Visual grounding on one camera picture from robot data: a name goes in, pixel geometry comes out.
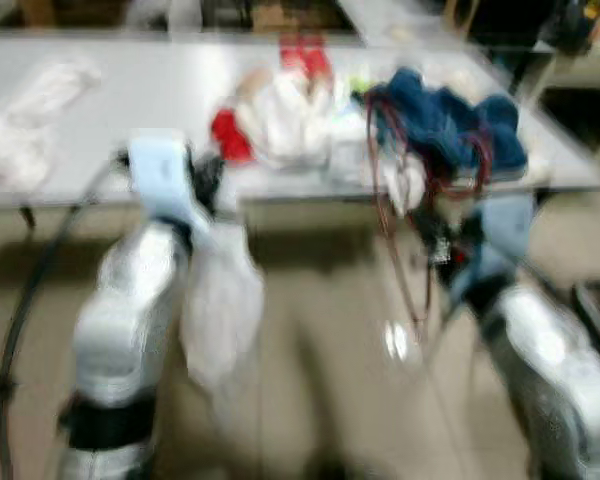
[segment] fabric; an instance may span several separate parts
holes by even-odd
[[[86,58],[58,58],[38,66],[0,103],[0,190],[28,195],[59,160],[54,139],[62,114],[100,85]]]
[[[302,68],[309,79],[320,75],[331,77],[331,64],[323,47],[321,37],[283,36],[280,39],[280,64],[285,68]]]
[[[180,323],[189,377],[215,393],[253,349],[265,300],[244,225],[214,223],[195,251]]]
[[[285,69],[238,103],[237,125],[261,163],[276,169],[323,166],[332,100],[327,82],[312,83],[302,69]]]
[[[470,263],[454,277],[449,290],[452,304],[459,304],[478,282],[515,275],[513,260],[527,253],[534,212],[529,193],[492,196],[475,205],[468,218],[479,219],[486,240],[474,246]]]
[[[389,198],[400,217],[418,208],[426,190],[426,173],[422,160],[410,154],[405,165],[389,165],[384,168]]]
[[[406,68],[370,93],[386,98],[397,110],[409,148],[433,165],[445,165],[452,175],[468,174],[479,166],[478,153],[467,141],[478,131],[492,144],[492,178],[524,174],[527,155],[516,135],[518,110],[507,97],[492,95],[472,107],[449,88],[425,88],[420,74]],[[384,128],[382,118],[378,126]]]
[[[232,110],[220,110],[211,122],[211,134],[220,145],[222,158],[233,165],[253,160],[251,145],[236,125]]]

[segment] table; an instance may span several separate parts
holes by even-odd
[[[100,66],[103,83],[74,105],[56,131],[59,158],[53,174],[35,193],[25,197],[0,191],[0,207],[70,205],[113,152],[136,129],[183,130],[196,147],[209,141],[209,124],[223,99],[238,80],[259,65],[278,65],[276,43],[251,36],[197,34],[174,42],[125,38],[0,37],[0,98],[9,94],[34,65],[54,56],[85,55]],[[479,57],[456,50],[429,50],[421,45],[391,49],[360,47],[347,41],[326,47],[339,78],[371,74],[388,78],[399,65],[443,65],[473,72],[487,93],[503,92],[489,67]],[[539,112],[521,110],[521,132],[542,139],[543,155],[555,165],[551,191],[600,188],[600,175],[589,154],[573,143]],[[311,198],[370,197],[369,187],[338,184],[322,172],[280,173],[253,165],[229,170],[227,182],[247,201],[297,201]],[[500,184],[505,191],[535,189],[522,182]],[[128,180],[113,176],[97,201],[132,201]]]
[[[428,16],[417,0],[377,0],[373,8],[357,0],[337,0],[356,33],[368,46],[395,46],[404,38],[392,35],[392,29],[406,27],[408,40],[431,40],[446,36],[437,17]]]

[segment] red cable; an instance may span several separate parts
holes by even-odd
[[[373,193],[376,212],[378,214],[380,226],[382,227],[382,233],[384,234],[385,240],[387,242],[389,254],[391,255],[391,260],[396,273],[396,279],[398,281],[403,300],[405,302],[407,310],[409,311],[409,315],[411,316],[411,320],[414,324],[416,334],[421,339],[424,339],[427,333],[426,323],[429,319],[429,313],[431,310],[432,266],[427,266],[425,312],[423,316],[420,317],[416,313],[413,299],[411,298],[411,294],[409,293],[409,284],[407,282],[404,270],[401,266],[400,254],[395,241],[395,212],[391,212],[392,215],[388,214],[389,209],[386,207],[386,205],[384,205],[386,203],[386,198],[382,198],[380,195],[378,179],[378,152],[371,137],[371,118],[373,114],[374,103],[376,102],[380,103],[380,109],[384,114],[385,118],[387,119],[387,122],[389,123],[390,130],[393,132],[394,136],[398,137],[399,141],[401,141],[404,144],[404,152],[401,154],[401,160],[403,160],[405,163],[407,161],[406,158],[408,153],[407,136],[404,131],[405,129],[399,128],[398,125],[400,122],[397,117],[395,108],[389,103],[389,101],[382,97],[368,96],[367,148],[369,150],[369,160],[371,162],[373,175]],[[426,174],[425,194],[427,195],[427,203],[430,203],[433,200],[433,196],[438,192],[442,192],[453,199],[464,199],[470,196],[478,196],[482,193],[484,185],[489,182],[492,166],[492,157],[491,148],[488,140],[485,138],[485,135],[482,132],[479,132],[478,134],[469,135],[467,140],[476,148],[478,152],[479,166],[474,185],[472,186],[472,188],[466,190],[454,190],[450,188],[450,182],[444,182],[438,178],[435,178],[430,168],[431,166],[428,164],[427,161],[423,161],[423,166]]]
[[[416,313],[416,308],[413,303],[413,299],[411,298],[411,294],[409,293],[409,283],[407,282],[407,278],[402,268],[402,262],[400,261],[400,253],[398,251],[398,246],[395,241],[396,216],[395,214],[393,214],[391,217],[388,215],[388,208],[386,208],[385,205],[383,205],[383,203],[386,202],[386,199],[383,199],[380,195],[378,179],[378,152],[375,148],[375,144],[373,143],[373,139],[371,136],[371,115],[373,112],[373,101],[369,101],[367,106],[367,148],[369,149],[369,159],[371,161],[371,169],[373,172],[373,196],[376,212],[378,214],[380,226],[382,227],[382,233],[384,234],[385,240],[387,242],[389,254],[391,255],[391,261],[393,263],[393,268],[396,273],[398,286],[400,287],[400,293],[402,294],[402,298],[405,302],[405,305],[407,306],[409,315],[411,316],[411,321],[413,322],[416,335],[418,335],[420,339],[424,339],[426,335],[426,324],[429,319],[429,311],[431,309],[431,266],[427,266],[425,312],[424,315],[420,317]],[[404,155],[406,156],[406,139]]]

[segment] floor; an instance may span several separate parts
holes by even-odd
[[[315,219],[316,208],[303,210],[305,218]],[[404,314],[383,274],[386,253],[373,228],[361,227],[373,225],[371,212],[346,208],[351,221],[336,229],[254,228],[251,248],[267,285],[260,337],[240,375],[212,399],[188,380],[173,329],[158,478],[219,479],[226,471],[240,479],[298,478],[329,454],[386,478],[526,478],[525,440],[468,313],[444,335],[434,318],[426,365],[392,359],[384,331]],[[289,217],[272,211],[265,218],[276,214]],[[0,212],[0,350],[32,259],[62,215],[38,212],[39,227],[27,238],[15,213]],[[76,314],[106,248],[139,218],[131,208],[92,210],[40,292],[16,364],[10,431],[17,478],[53,478]],[[401,243],[414,248],[406,234]],[[600,193],[551,200],[533,229],[531,257],[564,286],[600,276]],[[416,294],[421,276],[412,274]]]

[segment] blue cloth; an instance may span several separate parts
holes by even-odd
[[[453,175],[475,172],[479,158],[467,137],[481,130],[492,144],[492,177],[524,174],[527,155],[516,136],[518,110],[507,97],[492,95],[472,107],[448,88],[426,89],[420,75],[407,68],[370,93],[393,105],[410,149],[433,160],[434,166],[439,159]],[[382,120],[378,126],[382,131]]]
[[[535,202],[531,194],[488,197],[478,202],[468,218],[478,218],[484,240],[474,245],[469,264],[451,282],[452,305],[469,289],[499,275],[515,277],[517,263],[527,254]]]

